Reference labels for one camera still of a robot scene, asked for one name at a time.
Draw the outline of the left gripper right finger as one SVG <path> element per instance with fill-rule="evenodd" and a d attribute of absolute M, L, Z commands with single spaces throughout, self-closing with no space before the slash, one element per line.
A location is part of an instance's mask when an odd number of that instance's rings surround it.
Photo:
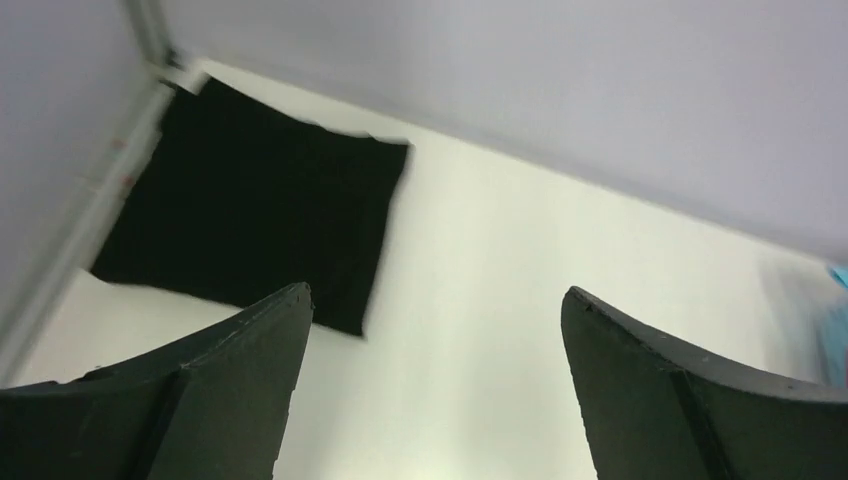
<path fill-rule="evenodd" d="M 843 479 L 847 393 L 762 371 L 570 288 L 561 331 L 601 479 Z"/>

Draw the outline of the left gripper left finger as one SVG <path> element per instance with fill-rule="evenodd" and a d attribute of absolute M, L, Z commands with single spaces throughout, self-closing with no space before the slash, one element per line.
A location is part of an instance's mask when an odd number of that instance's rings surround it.
<path fill-rule="evenodd" d="M 76 380 L 1 393 L 5 479 L 270 479 L 313 318 L 307 284 Z"/>

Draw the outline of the black t shirt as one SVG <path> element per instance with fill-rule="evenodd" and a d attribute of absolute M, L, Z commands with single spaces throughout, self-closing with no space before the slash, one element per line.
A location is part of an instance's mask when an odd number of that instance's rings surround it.
<path fill-rule="evenodd" d="M 175 90 L 91 273 L 246 308 L 293 283 L 360 337 L 411 145 L 290 117 L 209 78 Z"/>

